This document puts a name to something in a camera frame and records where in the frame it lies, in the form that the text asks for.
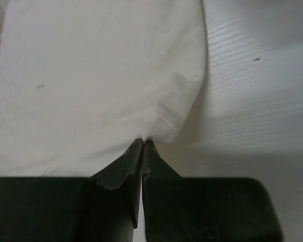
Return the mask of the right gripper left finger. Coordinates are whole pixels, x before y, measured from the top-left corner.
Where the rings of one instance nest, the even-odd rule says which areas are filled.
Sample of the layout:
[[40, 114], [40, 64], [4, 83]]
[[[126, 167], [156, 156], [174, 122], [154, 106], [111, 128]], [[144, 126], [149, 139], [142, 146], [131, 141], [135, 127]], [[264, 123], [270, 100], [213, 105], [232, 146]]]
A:
[[132, 241], [142, 149], [90, 177], [0, 177], [0, 241]]

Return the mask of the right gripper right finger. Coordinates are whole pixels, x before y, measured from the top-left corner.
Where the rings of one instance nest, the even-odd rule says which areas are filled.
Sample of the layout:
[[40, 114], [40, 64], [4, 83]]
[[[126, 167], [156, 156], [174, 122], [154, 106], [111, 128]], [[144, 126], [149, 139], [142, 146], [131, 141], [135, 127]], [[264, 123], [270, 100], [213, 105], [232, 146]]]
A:
[[283, 241], [265, 187], [249, 177], [182, 177], [143, 148], [142, 201], [147, 241]]

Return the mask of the white t shirt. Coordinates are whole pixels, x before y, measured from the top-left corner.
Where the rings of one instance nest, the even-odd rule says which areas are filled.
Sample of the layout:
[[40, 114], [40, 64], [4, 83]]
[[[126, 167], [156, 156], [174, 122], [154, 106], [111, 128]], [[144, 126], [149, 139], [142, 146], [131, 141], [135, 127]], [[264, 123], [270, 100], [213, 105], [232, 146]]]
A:
[[0, 176], [91, 176], [173, 141], [206, 54], [201, 1], [0, 1]]

